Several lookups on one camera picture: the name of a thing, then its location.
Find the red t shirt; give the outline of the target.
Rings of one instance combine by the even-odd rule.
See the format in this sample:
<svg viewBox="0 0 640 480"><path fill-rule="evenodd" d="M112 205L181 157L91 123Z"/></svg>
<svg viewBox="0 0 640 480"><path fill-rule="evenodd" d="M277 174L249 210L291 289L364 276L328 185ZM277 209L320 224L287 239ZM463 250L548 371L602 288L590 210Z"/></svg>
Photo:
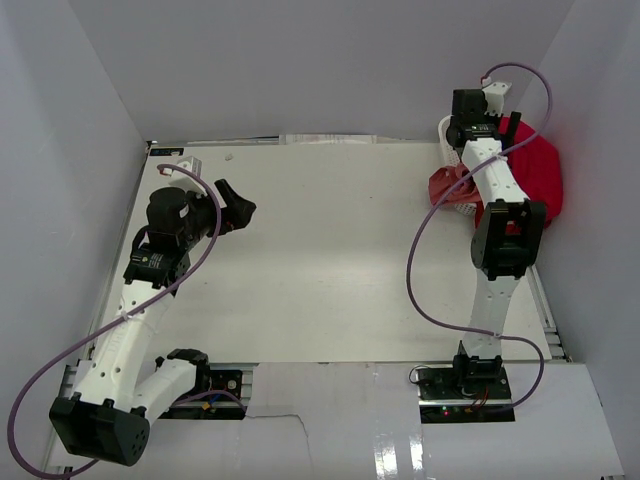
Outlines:
<svg viewBox="0 0 640 480"><path fill-rule="evenodd" d="M542 136L508 155L507 161L514 179L536 202L546 207L544 228L561 213L563 182L558 150Z"/></svg>

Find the salmon pink t shirt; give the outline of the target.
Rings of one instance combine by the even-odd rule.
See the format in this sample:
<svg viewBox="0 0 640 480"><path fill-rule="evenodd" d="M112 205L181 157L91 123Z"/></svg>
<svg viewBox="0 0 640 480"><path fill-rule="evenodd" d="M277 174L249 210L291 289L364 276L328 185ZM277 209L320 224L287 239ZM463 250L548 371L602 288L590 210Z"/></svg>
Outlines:
<svg viewBox="0 0 640 480"><path fill-rule="evenodd" d="M436 170L428 180L428 196L432 205L466 174L468 169L463 164L445 166ZM481 196L473 179L460 183L445 199L444 205L475 205L481 202Z"/></svg>

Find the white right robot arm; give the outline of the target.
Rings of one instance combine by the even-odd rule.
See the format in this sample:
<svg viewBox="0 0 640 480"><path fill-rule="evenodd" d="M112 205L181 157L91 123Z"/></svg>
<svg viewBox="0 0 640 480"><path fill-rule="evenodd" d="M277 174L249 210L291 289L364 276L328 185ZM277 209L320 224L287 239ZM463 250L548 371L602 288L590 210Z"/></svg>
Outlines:
<svg viewBox="0 0 640 480"><path fill-rule="evenodd" d="M454 357L451 384L472 399L504 382L501 335L511 298L534 263L546 219L546 207L532 201L508 165L506 149L515 145L518 118L499 132L501 107L489 88L453 91L447 143L472 174L483 212L471 241L477 269L469 324Z"/></svg>

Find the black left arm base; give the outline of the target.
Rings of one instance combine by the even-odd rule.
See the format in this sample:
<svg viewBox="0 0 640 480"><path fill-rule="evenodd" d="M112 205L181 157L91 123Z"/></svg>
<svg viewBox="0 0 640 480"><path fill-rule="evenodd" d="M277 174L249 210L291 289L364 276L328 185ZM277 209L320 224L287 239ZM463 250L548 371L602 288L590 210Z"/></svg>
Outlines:
<svg viewBox="0 0 640 480"><path fill-rule="evenodd" d="M213 364L208 387L199 395L187 393L161 415L166 420L240 421L245 417L252 392L254 365Z"/></svg>

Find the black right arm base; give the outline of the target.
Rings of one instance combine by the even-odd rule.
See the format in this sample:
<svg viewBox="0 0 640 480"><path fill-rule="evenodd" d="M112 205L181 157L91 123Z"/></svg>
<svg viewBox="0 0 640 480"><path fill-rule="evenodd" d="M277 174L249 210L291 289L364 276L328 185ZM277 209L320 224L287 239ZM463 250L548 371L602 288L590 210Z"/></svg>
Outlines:
<svg viewBox="0 0 640 480"><path fill-rule="evenodd" d="M496 379L460 382L452 366L417 365L408 374L417 387L422 425L511 423L512 394L504 368Z"/></svg>

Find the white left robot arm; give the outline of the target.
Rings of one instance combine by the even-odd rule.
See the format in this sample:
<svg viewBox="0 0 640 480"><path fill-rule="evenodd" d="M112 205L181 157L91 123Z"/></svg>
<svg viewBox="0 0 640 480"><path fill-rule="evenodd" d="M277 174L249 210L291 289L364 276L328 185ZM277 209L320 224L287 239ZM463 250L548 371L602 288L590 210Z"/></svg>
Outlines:
<svg viewBox="0 0 640 480"><path fill-rule="evenodd" d="M176 294L168 288L190 267L190 251L215 233L245 228L256 210L229 183L214 184L224 205L172 183L154 191L147 223L132 242L124 272L120 325L106 333L90 369L68 398L54 401L49 418L68 453L132 466L142 456L152 424L178 399L199 399L211 387L206 353L177 348L138 379L152 337Z"/></svg>

